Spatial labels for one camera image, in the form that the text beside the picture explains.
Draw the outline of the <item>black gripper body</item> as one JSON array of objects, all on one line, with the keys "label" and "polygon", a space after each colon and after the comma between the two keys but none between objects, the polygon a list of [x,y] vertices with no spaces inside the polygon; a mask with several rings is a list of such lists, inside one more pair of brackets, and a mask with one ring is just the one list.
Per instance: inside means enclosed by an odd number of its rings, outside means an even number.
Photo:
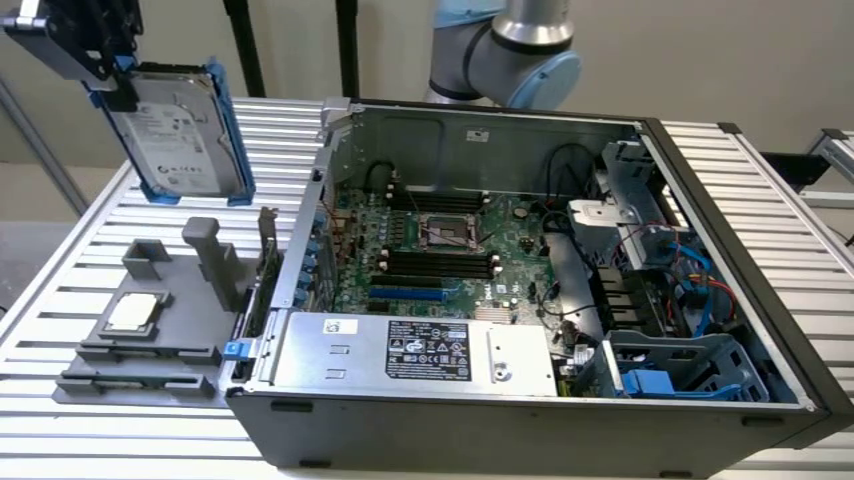
[{"label": "black gripper body", "polygon": [[104,80],[143,31],[136,0],[23,1],[11,10],[11,39],[68,80]]}]

